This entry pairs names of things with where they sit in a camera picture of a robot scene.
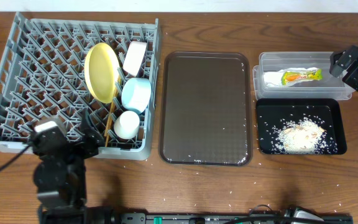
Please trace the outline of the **wooden chopstick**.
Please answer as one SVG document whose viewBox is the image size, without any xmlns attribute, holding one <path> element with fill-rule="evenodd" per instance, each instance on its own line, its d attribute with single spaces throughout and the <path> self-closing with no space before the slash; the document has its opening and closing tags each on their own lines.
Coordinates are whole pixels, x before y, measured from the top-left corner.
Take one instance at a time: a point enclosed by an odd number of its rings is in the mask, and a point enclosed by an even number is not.
<svg viewBox="0 0 358 224">
<path fill-rule="evenodd" d="M 115 97 L 117 97 L 118 88 L 119 88 L 120 84 L 121 84 L 121 79 L 118 78 L 118 80 L 114 84 L 113 99 L 115 99 Z M 107 120 L 107 123 L 106 123 L 106 129 L 105 129 L 105 132 L 104 132 L 104 136 L 106 137 L 107 140 L 108 140 L 108 131 L 111 129 L 111 123 L 112 123 L 111 115 L 114 112 L 115 106 L 116 105 L 114 104 L 114 100 L 112 100 L 112 102 L 110 104 L 109 113 L 108 113 L 108 120 Z"/>
<path fill-rule="evenodd" d="M 117 96 L 117 90 L 114 90 L 114 94 L 113 94 L 113 99 Z M 108 120 L 107 120 L 107 123 L 106 123 L 106 129 L 105 129 L 105 132 L 104 132 L 104 137 L 106 138 L 105 140 L 105 146 L 107 147 L 108 146 L 108 142 L 109 142 L 109 130 L 111 129 L 111 125 L 112 125 L 112 118 L 111 118 L 111 115 L 114 113 L 114 110 L 115 110 L 115 103 L 114 103 L 114 100 L 112 100 L 111 104 L 110 104 L 110 109 L 109 109 L 109 113 L 108 113 Z"/>
</svg>

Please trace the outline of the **small white cup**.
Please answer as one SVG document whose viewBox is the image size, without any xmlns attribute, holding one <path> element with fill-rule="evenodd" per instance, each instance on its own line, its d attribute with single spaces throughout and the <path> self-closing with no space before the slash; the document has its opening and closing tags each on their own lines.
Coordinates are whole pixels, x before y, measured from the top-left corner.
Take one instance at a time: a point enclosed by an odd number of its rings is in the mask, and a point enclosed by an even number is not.
<svg viewBox="0 0 358 224">
<path fill-rule="evenodd" d="M 133 111 L 123 112 L 114 122 L 114 132 L 121 139 L 132 139 L 139 132 L 140 118 Z"/>
</svg>

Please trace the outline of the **light blue bowl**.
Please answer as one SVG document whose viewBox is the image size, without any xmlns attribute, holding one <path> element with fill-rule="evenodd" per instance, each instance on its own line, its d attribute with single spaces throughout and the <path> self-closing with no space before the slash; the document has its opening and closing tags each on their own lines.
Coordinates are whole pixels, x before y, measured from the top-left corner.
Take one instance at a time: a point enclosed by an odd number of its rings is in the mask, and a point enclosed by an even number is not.
<svg viewBox="0 0 358 224">
<path fill-rule="evenodd" d="M 122 106 L 137 114 L 145 111 L 151 97 L 151 84 L 146 78 L 130 78 L 121 95 Z"/>
</svg>

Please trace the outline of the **yellow plate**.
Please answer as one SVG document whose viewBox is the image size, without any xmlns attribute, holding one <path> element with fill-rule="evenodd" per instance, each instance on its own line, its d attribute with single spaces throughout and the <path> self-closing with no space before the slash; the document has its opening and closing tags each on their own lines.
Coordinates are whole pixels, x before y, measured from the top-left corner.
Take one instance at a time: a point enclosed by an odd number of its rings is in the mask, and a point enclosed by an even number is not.
<svg viewBox="0 0 358 224">
<path fill-rule="evenodd" d="M 93 46 L 85 58 L 85 82 L 92 96 L 102 103 L 110 103 L 118 80 L 119 62 L 116 53 L 106 43 Z"/>
</svg>

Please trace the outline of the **green snack wrapper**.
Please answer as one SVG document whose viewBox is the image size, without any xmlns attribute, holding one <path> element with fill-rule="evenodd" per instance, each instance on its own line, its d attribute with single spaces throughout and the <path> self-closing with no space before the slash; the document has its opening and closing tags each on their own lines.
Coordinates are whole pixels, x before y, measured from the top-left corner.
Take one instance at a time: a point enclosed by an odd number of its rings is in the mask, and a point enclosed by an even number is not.
<svg viewBox="0 0 358 224">
<path fill-rule="evenodd" d="M 264 83 L 267 87 L 289 87 L 298 83 L 320 81 L 323 79 L 322 69 L 287 68 L 277 72 L 264 72 Z"/>
</svg>

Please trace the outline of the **white plate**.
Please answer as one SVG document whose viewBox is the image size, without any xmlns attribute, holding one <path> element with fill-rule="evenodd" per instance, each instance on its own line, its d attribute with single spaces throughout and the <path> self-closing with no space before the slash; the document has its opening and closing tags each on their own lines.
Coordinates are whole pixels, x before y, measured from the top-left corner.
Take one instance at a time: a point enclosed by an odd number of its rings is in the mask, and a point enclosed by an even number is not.
<svg viewBox="0 0 358 224">
<path fill-rule="evenodd" d="M 124 60 L 123 69 L 130 76 L 136 77 L 147 49 L 145 42 L 133 41 L 130 43 L 126 57 Z"/>
</svg>

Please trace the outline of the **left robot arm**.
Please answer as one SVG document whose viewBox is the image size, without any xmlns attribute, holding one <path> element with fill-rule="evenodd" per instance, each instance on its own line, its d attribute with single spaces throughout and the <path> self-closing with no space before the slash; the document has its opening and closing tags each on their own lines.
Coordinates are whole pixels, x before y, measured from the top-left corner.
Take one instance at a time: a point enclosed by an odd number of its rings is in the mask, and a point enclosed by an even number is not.
<svg viewBox="0 0 358 224">
<path fill-rule="evenodd" d="M 70 142 L 67 134 L 56 116 L 40 121 L 30 134 L 29 145 L 41 160 L 33 174 L 40 223 L 85 212 L 85 159 L 99 154 L 104 138 L 87 111 L 81 117 L 79 140 Z"/>
</svg>

